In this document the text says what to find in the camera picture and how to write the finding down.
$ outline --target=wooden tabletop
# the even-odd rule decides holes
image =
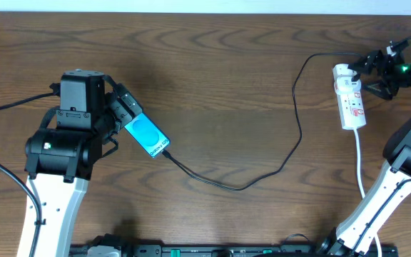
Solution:
[[[0,13],[0,105],[50,92],[66,70],[102,71],[143,104],[179,161],[242,186],[277,169],[298,140],[291,86],[309,55],[366,54],[409,35],[410,16]],[[309,62],[296,89],[302,143],[281,173],[245,191],[194,181],[122,131],[120,149],[94,166],[73,242],[105,233],[175,244],[280,243],[292,233],[322,240],[360,202],[355,139],[341,129],[331,72],[355,59]],[[363,98],[369,189],[383,146],[411,117],[411,89],[393,101]],[[26,178],[26,140],[58,104],[49,97],[0,111],[0,163]],[[0,256],[16,254],[25,205],[0,172]],[[379,236],[411,256],[411,196]]]

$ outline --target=blue device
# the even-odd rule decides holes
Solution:
[[[169,138],[144,113],[137,115],[125,129],[155,158],[171,143]]]

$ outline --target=green component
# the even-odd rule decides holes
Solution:
[[[180,257],[180,250],[171,250],[171,257]]]

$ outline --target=power strip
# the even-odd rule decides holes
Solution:
[[[348,69],[348,64],[338,64],[333,68],[334,90],[339,104],[342,129],[358,129],[366,124],[361,98],[361,80],[353,81],[356,71]]]

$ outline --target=white power strip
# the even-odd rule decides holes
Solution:
[[[364,126],[366,122],[360,92],[361,80],[352,81],[356,71],[348,69],[348,64],[338,64],[333,68],[333,74],[342,128],[353,130]]]

